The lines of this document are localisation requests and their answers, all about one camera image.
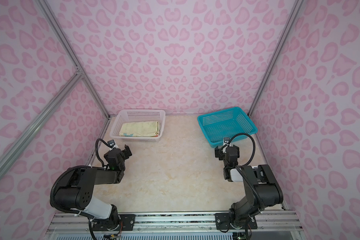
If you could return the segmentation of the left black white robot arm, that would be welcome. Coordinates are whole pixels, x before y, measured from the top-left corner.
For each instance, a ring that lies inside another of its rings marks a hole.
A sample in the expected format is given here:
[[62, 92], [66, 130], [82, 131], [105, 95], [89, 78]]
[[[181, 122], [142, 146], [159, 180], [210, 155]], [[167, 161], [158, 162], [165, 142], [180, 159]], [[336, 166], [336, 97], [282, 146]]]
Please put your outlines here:
[[104, 157], [106, 167], [75, 166], [62, 173], [52, 186], [50, 204], [60, 212], [86, 217], [102, 230], [114, 230], [122, 220], [117, 207], [93, 196], [96, 185], [119, 184], [125, 174], [129, 146], [113, 148]]

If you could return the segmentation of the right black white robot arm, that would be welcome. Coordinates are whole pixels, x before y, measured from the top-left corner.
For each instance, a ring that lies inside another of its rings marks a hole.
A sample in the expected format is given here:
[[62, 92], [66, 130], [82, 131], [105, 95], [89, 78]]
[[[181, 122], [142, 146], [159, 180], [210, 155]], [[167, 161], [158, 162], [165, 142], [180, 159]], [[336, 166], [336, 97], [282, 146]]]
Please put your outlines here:
[[245, 196], [233, 203], [227, 214], [215, 214], [217, 230], [226, 233], [229, 230], [244, 230], [246, 234], [256, 229], [256, 216], [265, 208], [281, 204], [283, 192], [269, 165], [250, 166], [256, 149], [245, 165], [239, 165], [239, 147], [227, 146], [215, 148], [215, 157], [224, 163], [224, 179], [229, 182], [243, 182]]

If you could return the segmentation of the teal cat face towel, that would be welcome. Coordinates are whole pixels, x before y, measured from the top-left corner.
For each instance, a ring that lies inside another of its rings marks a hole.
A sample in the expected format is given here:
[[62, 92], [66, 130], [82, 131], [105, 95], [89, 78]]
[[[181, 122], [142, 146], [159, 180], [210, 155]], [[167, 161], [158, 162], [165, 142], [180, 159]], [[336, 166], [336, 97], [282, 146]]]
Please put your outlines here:
[[160, 134], [158, 121], [124, 123], [119, 131], [120, 137], [157, 137]]

